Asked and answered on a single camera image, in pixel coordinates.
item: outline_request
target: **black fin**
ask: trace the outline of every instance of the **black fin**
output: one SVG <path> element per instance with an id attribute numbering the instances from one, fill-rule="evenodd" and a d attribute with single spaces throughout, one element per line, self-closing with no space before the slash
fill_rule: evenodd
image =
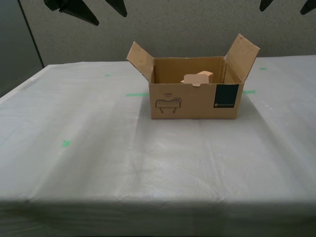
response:
<path id="1" fill-rule="evenodd" d="M 105 0 L 105 1 L 107 1 L 107 3 L 111 5 L 123 17 L 127 16 L 124 0 Z"/>

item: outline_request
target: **black object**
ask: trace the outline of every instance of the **black object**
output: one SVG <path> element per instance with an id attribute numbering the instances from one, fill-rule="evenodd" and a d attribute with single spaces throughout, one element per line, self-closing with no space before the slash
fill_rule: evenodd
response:
<path id="1" fill-rule="evenodd" d="M 316 8 L 316 0 L 307 0 L 301 9 L 301 14 L 305 15 Z"/>
<path id="2" fill-rule="evenodd" d="M 260 2 L 260 11 L 264 11 L 273 0 L 261 0 Z M 307 2 L 304 4 L 301 14 L 305 15 L 306 13 L 309 13 L 310 11 L 314 10 L 316 8 L 316 0 L 307 0 Z"/>
<path id="3" fill-rule="evenodd" d="M 107 3 L 111 5 L 123 17 L 127 16 L 124 0 L 105 0 L 105 1 L 107 1 Z"/>
<path id="4" fill-rule="evenodd" d="M 259 7 L 260 11 L 264 11 L 272 2 L 273 0 L 261 0 Z"/>
<path id="5" fill-rule="evenodd" d="M 127 16 L 124 0 L 106 0 L 119 14 Z M 99 25 L 98 19 L 83 2 L 83 0 L 44 0 L 45 5 L 52 11 L 59 9 L 60 12 L 74 16 L 95 26 Z"/>

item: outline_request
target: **printed product illustration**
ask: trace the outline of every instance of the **printed product illustration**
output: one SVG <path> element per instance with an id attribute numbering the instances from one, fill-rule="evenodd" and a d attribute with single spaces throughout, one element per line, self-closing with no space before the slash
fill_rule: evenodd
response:
<path id="1" fill-rule="evenodd" d="M 173 98 L 172 100 L 156 100 L 156 108 L 160 109 L 163 114 L 163 109 L 173 109 L 173 113 L 176 112 L 177 109 L 181 108 L 182 100 L 180 98 Z"/>

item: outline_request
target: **cardboard piece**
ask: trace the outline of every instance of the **cardboard piece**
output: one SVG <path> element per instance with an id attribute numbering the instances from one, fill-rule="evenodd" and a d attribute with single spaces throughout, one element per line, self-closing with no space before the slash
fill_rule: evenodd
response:
<path id="1" fill-rule="evenodd" d="M 183 81 L 185 84 L 192 84 L 193 86 L 209 84 L 208 76 L 205 74 L 186 74 Z"/>
<path id="2" fill-rule="evenodd" d="M 134 42 L 127 59 L 149 82 L 153 119 L 235 119 L 259 50 L 239 34 L 225 57 L 153 58 Z"/>
<path id="3" fill-rule="evenodd" d="M 213 73 L 211 72 L 208 72 L 208 71 L 203 71 L 203 72 L 200 72 L 198 74 L 204 74 L 204 75 L 207 75 L 208 76 L 208 83 L 213 83 Z"/>

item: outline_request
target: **table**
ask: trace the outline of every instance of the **table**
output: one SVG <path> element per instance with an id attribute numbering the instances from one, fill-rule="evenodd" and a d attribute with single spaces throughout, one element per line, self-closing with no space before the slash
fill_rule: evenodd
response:
<path id="1" fill-rule="evenodd" d="M 0 235 L 315 236 L 315 75 L 257 58 L 237 119 L 159 120 L 128 62 L 46 67 L 0 99 Z"/>

